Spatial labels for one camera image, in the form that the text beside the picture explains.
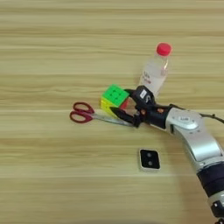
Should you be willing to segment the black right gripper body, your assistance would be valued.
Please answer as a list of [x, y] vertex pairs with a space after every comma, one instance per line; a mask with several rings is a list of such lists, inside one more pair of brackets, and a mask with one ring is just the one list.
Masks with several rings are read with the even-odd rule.
[[141, 123], [147, 123], [164, 130], [165, 121], [171, 109], [171, 106], [136, 106], [132, 124], [138, 128]]

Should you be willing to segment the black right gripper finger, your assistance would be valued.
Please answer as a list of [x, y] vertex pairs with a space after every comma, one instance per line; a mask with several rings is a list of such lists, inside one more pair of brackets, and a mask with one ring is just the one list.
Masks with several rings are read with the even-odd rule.
[[123, 109], [111, 107], [110, 110], [121, 120], [134, 125], [134, 116], [127, 114]]
[[135, 102], [136, 98], [136, 91], [133, 89], [126, 89], [126, 92], [129, 94], [129, 97]]

